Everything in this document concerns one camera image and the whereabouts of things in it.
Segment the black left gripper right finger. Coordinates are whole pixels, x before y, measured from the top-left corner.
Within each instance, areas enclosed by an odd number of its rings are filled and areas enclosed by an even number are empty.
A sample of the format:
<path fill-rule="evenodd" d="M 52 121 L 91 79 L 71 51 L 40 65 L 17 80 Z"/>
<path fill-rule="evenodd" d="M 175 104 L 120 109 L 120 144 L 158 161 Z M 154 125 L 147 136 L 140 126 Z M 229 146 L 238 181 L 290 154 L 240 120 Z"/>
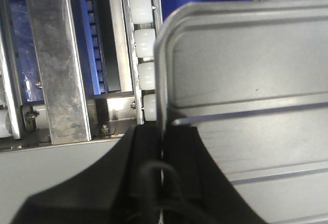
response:
<path fill-rule="evenodd" d="M 235 190 L 202 142 L 196 127 L 171 127 L 164 158 L 177 172 L 181 191 L 216 223 L 264 223 Z"/>

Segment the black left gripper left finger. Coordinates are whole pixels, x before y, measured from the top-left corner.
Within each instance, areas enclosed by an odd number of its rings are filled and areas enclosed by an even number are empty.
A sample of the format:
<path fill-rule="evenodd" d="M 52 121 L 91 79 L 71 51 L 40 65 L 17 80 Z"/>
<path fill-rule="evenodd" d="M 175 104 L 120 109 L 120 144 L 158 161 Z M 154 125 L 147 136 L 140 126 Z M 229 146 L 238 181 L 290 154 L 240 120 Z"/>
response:
<path fill-rule="evenodd" d="M 156 128 L 131 127 L 94 164 L 29 196 L 12 223 L 143 223 L 140 167 L 159 157 Z"/>

